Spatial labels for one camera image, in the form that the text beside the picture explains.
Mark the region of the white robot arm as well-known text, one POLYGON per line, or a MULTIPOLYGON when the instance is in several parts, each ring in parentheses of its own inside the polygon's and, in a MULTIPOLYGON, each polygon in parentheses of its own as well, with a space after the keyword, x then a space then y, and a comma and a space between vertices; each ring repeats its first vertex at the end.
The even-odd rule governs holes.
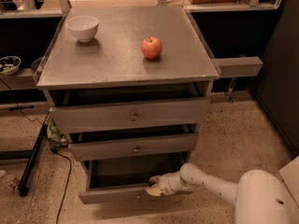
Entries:
POLYGON ((235 208, 235 224, 298 224, 294 198, 275 176, 263 170, 244 173, 237 183, 209 175, 192 163, 178 172, 149 179, 148 195, 172 195, 202 186, 235 208))

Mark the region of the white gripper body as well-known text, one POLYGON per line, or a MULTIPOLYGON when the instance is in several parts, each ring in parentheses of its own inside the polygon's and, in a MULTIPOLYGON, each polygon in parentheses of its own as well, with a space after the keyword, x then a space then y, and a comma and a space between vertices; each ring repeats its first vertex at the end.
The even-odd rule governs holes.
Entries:
POLYGON ((163 195, 172 195, 183 190, 185 181, 180 177, 179 172, 162 175, 157 183, 158 190, 163 195))

